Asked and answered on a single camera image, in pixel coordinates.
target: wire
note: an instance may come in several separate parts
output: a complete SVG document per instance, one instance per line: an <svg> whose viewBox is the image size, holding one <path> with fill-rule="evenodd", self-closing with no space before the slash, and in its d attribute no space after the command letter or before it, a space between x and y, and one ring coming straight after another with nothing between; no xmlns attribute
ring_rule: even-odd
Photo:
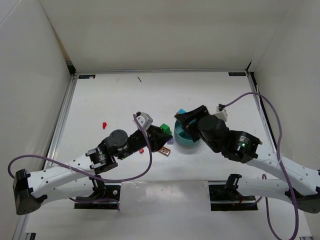
<svg viewBox="0 0 320 240"><path fill-rule="evenodd" d="M257 205L257 204L258 204L258 202L260 202L260 201L261 201L261 199L262 199L262 196L261 196L261 197L259 197L259 198L257 199L257 201L255 201L255 202L253 202L253 203L251 203L251 204L246 205L246 207L252 207L252 206L254 206L254 205Z"/></svg>
<svg viewBox="0 0 320 240"><path fill-rule="evenodd" d="M260 93L256 93L256 92L246 92L244 94L242 94L241 96L239 96L238 98L236 98L235 100L233 100L232 102L228 103L228 104L225 104L225 105L222 105L223 108L226 108L226 107L229 107L230 105L234 104L235 102L237 102L238 100L240 100L241 98L243 98L244 96L247 96L247 95L256 95L256 96L259 96L261 98L263 98L268 104L269 106L272 108L273 112L274 112L274 115L276 117L276 121L278 123L278 126L279 126L279 137L278 137L278 140L276 142L276 158L279 162L279 165L283 171L283 175L285 177L285 180L286 182L288 183L288 186L289 186L289 191L290 191L290 194L291 194L291 198L292 198L292 205L294 207L294 215L295 215L295 225L294 225L294 231L293 231L293 234L292 236L289 238L289 240L294 240L298 234L298 230L299 230L299 213L298 213L298 204L297 204L297 199L296 199L296 195L295 195L295 192L294 192L294 188L291 184L291 181L290 181L290 178L289 178L289 175L286 171L286 168L283 164L283 162L281 161L281 155L280 155L280 143L281 143L281 139L282 139L282 127L281 127L281 122L280 122L280 118L279 118L279 115L275 109L275 107L272 105L272 103L262 94ZM267 220L268 220L268 225L270 227L270 230L271 232L273 233L273 235L275 236L276 239L278 240L282 240L277 234L276 232L274 231L273 227L272 227L272 224L271 224L271 221L270 221L270 212L269 212L269 203L268 203L268 199L267 197L265 198L265 204L266 204L266 216L267 216Z"/></svg>
<svg viewBox="0 0 320 240"><path fill-rule="evenodd" d="M245 197L242 196L238 203L235 204L235 206L242 204L242 202L245 200Z"/></svg>
<svg viewBox="0 0 320 240"><path fill-rule="evenodd" d="M12 177L13 179L15 178L15 176L13 175L12 171L11 171L11 166L12 164L19 160L19 159L23 159L23 158L36 158L36 159L42 159L42 160L45 160L45 161L48 161L48 162L51 162L51 163L54 163L54 164L57 164L63 168L66 168L66 169L71 169L72 171L75 171L77 173L80 173L80 174L83 174L85 176L88 176L92 179L95 179L95 180L98 180L98 181L103 181L103 182L107 182L107 183L119 183L119 182L127 182L127 181L132 181L132 180L135 180L135 179L138 179L138 178L141 178L142 176L144 176L147 172L149 172L151 166L152 166L152 149L151 149L151 144L150 144L150 141L148 139L148 136L147 136L147 133L146 131L142 128L142 126L140 125L139 121L137 120L137 117L136 115L134 114L133 115L133 120L135 121L135 123L137 124L137 127L138 129L142 132L142 135L144 137L144 140L146 142L146 146L149 150L149 165L148 167L146 168L146 170L137 175L137 176L133 176L133 177L129 177L129 178L124 178L124 179L106 179L106 178L102 178L102 177L98 177L98 176L95 176L95 175L92 175L86 171L83 171L83 170L80 170L78 168L75 168L73 166L69 166L67 164L64 164L62 162L59 162L57 160L53 160L51 158L48 158L46 156L40 156L40 155L34 155L34 154L26 154L26 155L21 155L21 156L17 156L15 157L14 159L12 159L9 164L8 164L8 167L7 167L7 171L8 171L8 174L10 175L10 177ZM90 201L79 201L79 200L76 200L76 199L73 199L73 198L69 198L71 201L74 201L74 202L81 202L81 203L96 203L96 202L108 202L108 201L113 201L113 202L117 202L117 208L119 210L119 201L115 200L115 199L111 199L111 198L102 198L102 199L97 199L97 200L90 200Z"/></svg>

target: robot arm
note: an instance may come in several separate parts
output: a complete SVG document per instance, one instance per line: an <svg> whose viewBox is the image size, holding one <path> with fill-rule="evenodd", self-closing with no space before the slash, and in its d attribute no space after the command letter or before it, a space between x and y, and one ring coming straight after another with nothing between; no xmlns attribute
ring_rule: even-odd
<svg viewBox="0 0 320 240"><path fill-rule="evenodd" d="M194 142L202 139L215 153L221 153L231 161L259 168L279 178L252 179L231 174L224 187L227 194L256 195L292 202L276 153L263 146L258 138L244 131L230 130L225 121L219 119L217 114L209 114L203 105L193 111L177 114L175 118ZM298 208L308 213L319 213L320 172L286 157L281 160L294 188Z"/></svg>
<svg viewBox="0 0 320 240"><path fill-rule="evenodd" d="M136 119L146 132L152 152L160 150L172 135L160 127L151 125L153 120L146 113L138 112ZM39 209L41 205L59 199L88 196L101 192L102 181L92 179L74 169L91 175L99 175L118 166L115 158L123 160L147 145L143 133L138 129L128 136L123 130L115 130L94 149L66 163L41 171L15 173L13 192L16 213L25 215Z"/></svg>

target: green lego brick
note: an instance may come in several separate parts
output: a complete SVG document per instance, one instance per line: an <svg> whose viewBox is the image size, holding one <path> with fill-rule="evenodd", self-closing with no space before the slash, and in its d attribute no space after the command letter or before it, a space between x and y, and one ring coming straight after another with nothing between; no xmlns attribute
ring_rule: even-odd
<svg viewBox="0 0 320 240"><path fill-rule="evenodd" d="M170 127L167 125L167 124L162 124L160 126L160 128L162 129L162 131L165 133L165 134L171 134L171 130L170 130Z"/></svg>

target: white wall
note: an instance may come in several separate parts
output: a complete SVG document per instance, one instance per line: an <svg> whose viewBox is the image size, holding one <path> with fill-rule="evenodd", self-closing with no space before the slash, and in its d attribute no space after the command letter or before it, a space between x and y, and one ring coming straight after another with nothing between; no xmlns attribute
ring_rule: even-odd
<svg viewBox="0 0 320 240"><path fill-rule="evenodd" d="M22 154L46 154L70 80L39 1L16 3L0 3L0 232L4 240L12 239L18 220L7 165ZM25 159L13 170L39 166Z"/></svg>
<svg viewBox="0 0 320 240"><path fill-rule="evenodd" d="M292 2L40 1L78 71L245 69Z"/></svg>
<svg viewBox="0 0 320 240"><path fill-rule="evenodd" d="M320 1L295 0L255 70L261 93L275 105L283 127L282 153L320 169ZM278 137L269 107L267 113ZM307 214L320 239L320 214Z"/></svg>

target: teal bowl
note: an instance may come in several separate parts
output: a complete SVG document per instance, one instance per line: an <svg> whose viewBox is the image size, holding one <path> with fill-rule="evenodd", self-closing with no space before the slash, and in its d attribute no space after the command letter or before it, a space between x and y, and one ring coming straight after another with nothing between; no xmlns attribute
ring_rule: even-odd
<svg viewBox="0 0 320 240"><path fill-rule="evenodd" d="M174 138L178 144L185 147L194 147L199 143L199 141L192 141L191 136L183 130L181 123L178 121L175 121L174 124Z"/></svg>

